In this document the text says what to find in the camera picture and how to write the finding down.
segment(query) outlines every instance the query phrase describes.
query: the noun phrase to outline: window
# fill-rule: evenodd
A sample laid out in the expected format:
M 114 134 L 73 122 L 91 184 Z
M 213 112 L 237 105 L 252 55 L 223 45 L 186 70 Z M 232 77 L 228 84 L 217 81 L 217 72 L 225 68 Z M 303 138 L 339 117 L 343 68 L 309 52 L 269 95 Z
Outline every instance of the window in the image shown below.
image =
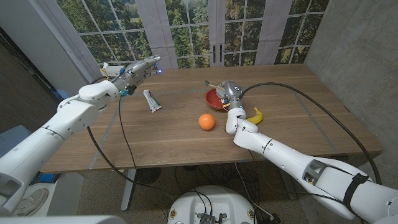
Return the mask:
M 224 66 L 254 65 L 266 0 L 226 0 Z
M 275 64 L 304 63 L 329 0 L 293 0 Z
M 179 68 L 210 67 L 207 0 L 165 0 Z
M 97 63 L 152 55 L 135 0 L 56 0 Z

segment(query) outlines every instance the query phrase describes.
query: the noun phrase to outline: gray wall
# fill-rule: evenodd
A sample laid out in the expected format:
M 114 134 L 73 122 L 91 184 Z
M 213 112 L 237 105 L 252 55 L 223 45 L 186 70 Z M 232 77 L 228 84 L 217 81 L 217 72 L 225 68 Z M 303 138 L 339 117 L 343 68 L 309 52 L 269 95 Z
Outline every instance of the gray wall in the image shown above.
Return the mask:
M 86 85 L 29 1 L 2 1 L 0 26 L 56 89 L 73 96 Z
M 397 11 L 396 0 L 330 0 L 304 63 L 381 143 L 375 162 L 383 185 L 396 189 Z M 368 163 L 360 168 L 372 173 Z

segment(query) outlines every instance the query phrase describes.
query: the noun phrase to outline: orange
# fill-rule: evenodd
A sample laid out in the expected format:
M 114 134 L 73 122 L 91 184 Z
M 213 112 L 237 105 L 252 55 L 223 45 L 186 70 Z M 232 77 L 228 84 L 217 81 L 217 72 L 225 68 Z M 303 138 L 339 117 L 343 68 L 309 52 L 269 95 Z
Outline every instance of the orange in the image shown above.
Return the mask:
M 204 130 L 209 130 L 214 126 L 214 117 L 210 114 L 203 114 L 199 118 L 199 125 Z

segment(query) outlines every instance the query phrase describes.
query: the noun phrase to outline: banana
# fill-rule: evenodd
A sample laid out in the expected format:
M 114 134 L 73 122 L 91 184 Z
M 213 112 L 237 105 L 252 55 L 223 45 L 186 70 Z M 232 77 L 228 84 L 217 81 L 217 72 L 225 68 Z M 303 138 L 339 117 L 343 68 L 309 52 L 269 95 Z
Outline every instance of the banana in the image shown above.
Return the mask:
M 247 118 L 246 121 L 250 121 L 253 124 L 258 124 L 262 120 L 262 113 L 257 110 L 256 107 L 254 108 L 254 110 L 256 111 L 256 115 L 254 115 L 254 117 L 252 118 Z

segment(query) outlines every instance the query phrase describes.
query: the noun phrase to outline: red bowl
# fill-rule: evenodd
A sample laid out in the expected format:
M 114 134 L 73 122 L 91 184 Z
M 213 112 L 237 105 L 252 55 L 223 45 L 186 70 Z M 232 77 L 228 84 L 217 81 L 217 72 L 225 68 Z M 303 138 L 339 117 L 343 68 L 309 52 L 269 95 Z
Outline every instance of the red bowl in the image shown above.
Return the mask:
M 224 110 L 223 104 L 221 102 L 221 99 L 218 98 L 215 88 L 207 91 L 207 93 L 205 95 L 205 100 L 214 109 L 216 109 L 216 110 Z

